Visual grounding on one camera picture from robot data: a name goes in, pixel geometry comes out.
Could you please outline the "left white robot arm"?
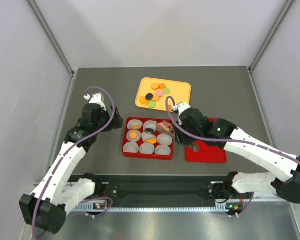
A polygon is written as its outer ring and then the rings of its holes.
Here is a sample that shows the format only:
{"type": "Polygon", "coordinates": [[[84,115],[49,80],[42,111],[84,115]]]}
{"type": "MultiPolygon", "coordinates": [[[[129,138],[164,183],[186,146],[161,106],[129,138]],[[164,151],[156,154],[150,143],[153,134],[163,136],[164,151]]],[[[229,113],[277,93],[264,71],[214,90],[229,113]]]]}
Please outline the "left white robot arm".
{"type": "Polygon", "coordinates": [[[96,199],[103,194],[103,185],[90,174],[65,190],[75,168],[97,141],[97,136],[123,126],[117,107],[112,104],[111,110],[107,109],[103,93],[85,94],[84,99],[87,104],[82,109],[81,118],[67,132],[47,174],[30,194],[23,194],[19,200],[24,222],[33,231],[41,229],[57,234],[75,207],[88,197],[96,199]]]}

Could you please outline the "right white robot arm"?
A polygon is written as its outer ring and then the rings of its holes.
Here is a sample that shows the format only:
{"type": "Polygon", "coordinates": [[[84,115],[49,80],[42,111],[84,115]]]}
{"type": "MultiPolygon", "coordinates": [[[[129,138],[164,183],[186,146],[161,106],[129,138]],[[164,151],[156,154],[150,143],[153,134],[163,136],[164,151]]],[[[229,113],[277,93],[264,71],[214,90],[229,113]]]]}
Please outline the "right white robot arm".
{"type": "Polygon", "coordinates": [[[223,182],[223,192],[229,198],[245,193],[276,194],[290,203],[300,204],[300,155],[280,151],[244,132],[237,125],[217,118],[210,120],[188,103],[165,100],[172,122],[172,138],[180,146],[199,150],[200,141],[210,147],[241,156],[262,167],[266,173],[230,172],[223,182]]]}

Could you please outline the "orange flower cookie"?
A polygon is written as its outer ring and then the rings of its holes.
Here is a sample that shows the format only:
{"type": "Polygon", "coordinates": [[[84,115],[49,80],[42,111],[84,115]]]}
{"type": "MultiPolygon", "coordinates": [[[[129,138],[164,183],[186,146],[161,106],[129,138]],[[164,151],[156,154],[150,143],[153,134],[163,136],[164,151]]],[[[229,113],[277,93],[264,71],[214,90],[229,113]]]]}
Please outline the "orange flower cookie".
{"type": "Polygon", "coordinates": [[[131,127],[131,129],[132,130],[139,130],[140,129],[140,126],[139,125],[133,125],[132,127],[131,127]]]}

